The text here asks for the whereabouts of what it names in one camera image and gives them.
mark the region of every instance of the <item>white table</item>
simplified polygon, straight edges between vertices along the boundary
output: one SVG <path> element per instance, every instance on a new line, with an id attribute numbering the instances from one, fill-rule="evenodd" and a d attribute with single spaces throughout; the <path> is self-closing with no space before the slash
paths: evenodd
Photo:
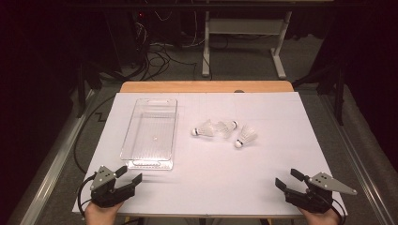
<path id="1" fill-rule="evenodd" d="M 295 168 L 313 176 L 330 174 L 299 94 L 290 93 L 119 93 L 87 176 L 100 165 L 115 171 L 130 116 L 138 98 L 175 98 L 178 118 L 171 171 L 129 170 L 117 179 L 126 185 L 143 173 L 136 195 L 120 214 L 137 217 L 296 218 L 299 210 L 284 201 L 275 177 L 289 188 L 305 191 L 291 176 Z M 207 119 L 233 118 L 248 124 L 259 137 L 241 149 L 230 140 L 193 137 L 191 130 Z M 89 185 L 82 200 L 90 197 Z M 340 194 L 333 198 L 342 203 Z M 75 204 L 73 212 L 79 210 Z"/>

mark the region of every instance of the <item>white shuttlecock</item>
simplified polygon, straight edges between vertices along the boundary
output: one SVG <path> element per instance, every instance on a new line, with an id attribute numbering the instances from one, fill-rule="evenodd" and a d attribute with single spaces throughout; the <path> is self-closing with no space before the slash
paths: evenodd
<path id="1" fill-rule="evenodd" d="M 243 126 L 239 138 L 235 142 L 235 147 L 240 148 L 244 143 L 248 143 L 257 138 L 257 133 L 252 127 Z"/>
<path id="2" fill-rule="evenodd" d="M 204 136 L 208 136 L 208 137 L 213 137 L 214 131 L 213 131 L 213 125 L 211 124 L 211 121 L 207 120 L 200 127 L 194 128 L 191 132 L 191 135 L 193 135 L 193 136 L 204 135 Z"/>
<path id="3" fill-rule="evenodd" d="M 219 131 L 222 136 L 227 139 L 231 136 L 232 131 L 237 128 L 237 121 L 220 121 L 215 125 L 217 131 Z"/>

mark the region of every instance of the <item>metal stand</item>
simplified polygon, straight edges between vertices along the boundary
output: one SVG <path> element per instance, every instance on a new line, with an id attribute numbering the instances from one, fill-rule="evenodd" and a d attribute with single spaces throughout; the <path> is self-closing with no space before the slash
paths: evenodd
<path id="1" fill-rule="evenodd" d="M 284 73 L 279 53 L 291 15 L 291 11 L 286 12 L 284 20 L 210 19 L 209 12 L 207 11 L 202 76 L 208 77 L 210 75 L 210 49 L 208 47 L 210 34 L 278 35 L 278 44 L 276 48 L 270 49 L 270 52 L 279 79 L 286 80 L 286 74 Z"/>

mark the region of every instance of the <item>clear plastic container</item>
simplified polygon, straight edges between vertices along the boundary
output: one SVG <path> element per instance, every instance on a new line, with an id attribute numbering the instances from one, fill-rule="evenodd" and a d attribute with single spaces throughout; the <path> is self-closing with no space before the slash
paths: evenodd
<path id="1" fill-rule="evenodd" d="M 138 99 L 120 157 L 130 169 L 171 170 L 176 99 Z"/>

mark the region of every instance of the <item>hand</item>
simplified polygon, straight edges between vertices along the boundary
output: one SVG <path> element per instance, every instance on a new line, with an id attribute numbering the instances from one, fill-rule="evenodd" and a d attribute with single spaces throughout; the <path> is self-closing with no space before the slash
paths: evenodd
<path id="1" fill-rule="evenodd" d="M 298 210 L 305 216 L 308 225 L 338 225 L 340 222 L 339 216 L 331 209 L 324 214 L 310 213 L 302 208 Z"/>
<path id="2" fill-rule="evenodd" d="M 85 208 L 85 221 L 87 225 L 114 225 L 116 213 L 123 205 L 123 202 L 110 207 L 101 208 L 90 202 Z"/>

